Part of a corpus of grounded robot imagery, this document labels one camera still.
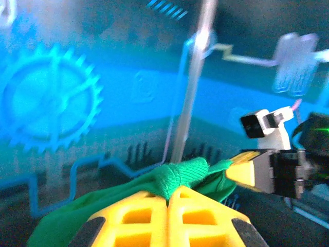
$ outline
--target gear decoration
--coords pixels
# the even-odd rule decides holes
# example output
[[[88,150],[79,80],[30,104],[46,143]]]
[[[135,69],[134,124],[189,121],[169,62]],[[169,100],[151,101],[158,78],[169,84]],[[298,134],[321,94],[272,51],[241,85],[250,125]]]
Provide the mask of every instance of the gear decoration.
[[[103,87],[85,58],[75,58],[73,49],[61,53],[56,45],[8,62],[0,78],[0,137],[42,153],[68,148],[87,134],[100,113]]]

